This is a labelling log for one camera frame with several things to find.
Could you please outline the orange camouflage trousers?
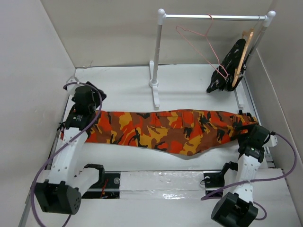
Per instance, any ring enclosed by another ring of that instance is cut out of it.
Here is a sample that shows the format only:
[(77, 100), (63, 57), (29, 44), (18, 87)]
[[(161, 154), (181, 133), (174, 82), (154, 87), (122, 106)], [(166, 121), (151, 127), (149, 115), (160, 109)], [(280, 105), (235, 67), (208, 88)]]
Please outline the orange camouflage trousers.
[(136, 113), (102, 111), (88, 143), (149, 148), (193, 156), (236, 140), (258, 121), (250, 113), (179, 109)]

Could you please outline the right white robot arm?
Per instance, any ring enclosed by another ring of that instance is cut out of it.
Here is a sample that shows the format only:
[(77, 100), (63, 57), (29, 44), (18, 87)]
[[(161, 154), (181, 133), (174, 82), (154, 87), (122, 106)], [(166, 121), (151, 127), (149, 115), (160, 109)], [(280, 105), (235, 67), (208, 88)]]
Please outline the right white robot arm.
[(263, 145), (269, 140), (270, 131), (260, 125), (248, 128), (238, 137), (239, 158), (237, 174), (225, 170), (219, 174), (224, 186), (223, 197), (216, 203), (211, 219), (223, 227), (248, 227), (257, 217), (258, 208), (253, 204), (253, 184), (256, 173), (264, 159)]

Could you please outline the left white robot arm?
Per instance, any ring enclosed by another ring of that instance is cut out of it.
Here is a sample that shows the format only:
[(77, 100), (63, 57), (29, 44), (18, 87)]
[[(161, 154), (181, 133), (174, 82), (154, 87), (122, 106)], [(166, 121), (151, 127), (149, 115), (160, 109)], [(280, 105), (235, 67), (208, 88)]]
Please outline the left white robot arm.
[(43, 212), (75, 215), (87, 190), (103, 186), (106, 180), (102, 165), (79, 161), (83, 145), (101, 117), (106, 94), (90, 82), (70, 82), (64, 88), (74, 92), (74, 105), (60, 127), (62, 145), (52, 158), (51, 170), (44, 182), (36, 183), (34, 193)]

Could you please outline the wooden clothes hanger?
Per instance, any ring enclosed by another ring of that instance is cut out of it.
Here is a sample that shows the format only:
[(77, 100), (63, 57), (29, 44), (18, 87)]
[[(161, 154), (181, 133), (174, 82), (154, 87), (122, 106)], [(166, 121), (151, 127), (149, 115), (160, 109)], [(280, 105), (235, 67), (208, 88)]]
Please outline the wooden clothes hanger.
[(234, 73), (234, 78), (233, 78), (233, 82), (232, 82), (232, 87), (233, 88), (236, 87), (236, 83), (238, 81), (238, 77), (240, 75), (241, 68), (242, 68), (242, 65), (244, 63), (244, 59), (245, 59), (246, 53), (248, 51), (248, 47), (250, 45), (250, 42), (251, 42), (251, 40), (253, 38), (253, 35), (254, 35), (254, 29), (253, 28), (251, 28), (248, 31), (243, 31), (242, 32), (242, 37), (243, 38), (247, 37), (247, 40), (246, 40), (246, 43), (244, 45), (243, 52), (242, 52), (242, 55), (241, 55), (238, 67), (237, 67), (237, 69), (235, 70), (235, 73)]

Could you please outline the black white patterned garment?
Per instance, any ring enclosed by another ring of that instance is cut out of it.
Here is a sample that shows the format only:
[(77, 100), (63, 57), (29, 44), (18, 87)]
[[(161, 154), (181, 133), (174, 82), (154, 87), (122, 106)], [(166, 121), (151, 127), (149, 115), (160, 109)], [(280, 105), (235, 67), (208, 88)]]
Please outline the black white patterned garment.
[(226, 90), (232, 92), (238, 86), (242, 80), (242, 75), (246, 70), (246, 66), (243, 63), (240, 71), (240, 75), (236, 81), (235, 87), (232, 87), (235, 72), (239, 66), (240, 59), (246, 44), (245, 39), (239, 39), (225, 56), (223, 61), (220, 63), (211, 76), (210, 85), (207, 88), (207, 93), (211, 93), (215, 90)]

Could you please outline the white metal clothes rack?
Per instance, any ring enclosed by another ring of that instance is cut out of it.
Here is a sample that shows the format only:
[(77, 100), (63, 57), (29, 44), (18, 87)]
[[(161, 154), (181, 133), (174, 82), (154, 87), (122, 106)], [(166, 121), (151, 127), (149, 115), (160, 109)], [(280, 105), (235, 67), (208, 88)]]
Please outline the white metal clothes rack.
[[(261, 38), (264, 35), (264, 32), (267, 30), (269, 25), (271, 24), (273, 18), (275, 17), (276, 12), (271, 10), (269, 11), (265, 16), (222, 16), (222, 15), (173, 15), (173, 14), (166, 14), (165, 10), (159, 9), (158, 10), (158, 24), (157, 24), (157, 36), (156, 36), (156, 45), (155, 45), (155, 55), (154, 60), (149, 62), (150, 67), (150, 77), (151, 80), (149, 82), (149, 86), (152, 89), (152, 96), (153, 96), (153, 104), (156, 109), (159, 109), (160, 107), (160, 100), (159, 100), (159, 92), (158, 92), (158, 86), (159, 82), (157, 80), (158, 75), (158, 65), (159, 65), (159, 56), (160, 56), (160, 41), (161, 41), (161, 32), (162, 32), (162, 25), (165, 19), (204, 19), (204, 20), (229, 20), (229, 21), (262, 21), (263, 25), (261, 30), (259, 31), (258, 37), (252, 46), (251, 49), (248, 48), (248, 51), (246, 53), (244, 64), (247, 66), (248, 59), (250, 56), (253, 55), (256, 47), (258, 46)], [(218, 66), (221, 66), (221, 62), (223, 60), (219, 60), (219, 58), (216, 58), (218, 61)]]

